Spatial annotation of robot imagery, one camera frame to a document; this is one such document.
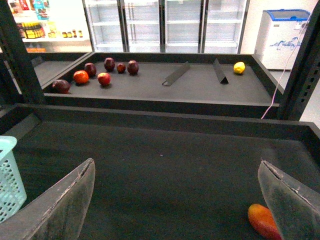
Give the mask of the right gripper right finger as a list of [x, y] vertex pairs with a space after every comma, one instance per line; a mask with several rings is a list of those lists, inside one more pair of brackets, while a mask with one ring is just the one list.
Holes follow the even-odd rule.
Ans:
[[258, 182], [283, 240], [320, 238], [320, 194], [263, 160]]

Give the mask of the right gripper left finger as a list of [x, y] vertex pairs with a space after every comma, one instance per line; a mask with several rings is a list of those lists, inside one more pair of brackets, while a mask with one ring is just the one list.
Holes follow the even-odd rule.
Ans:
[[2, 240], [76, 240], [92, 199], [96, 166], [85, 160], [0, 225]]

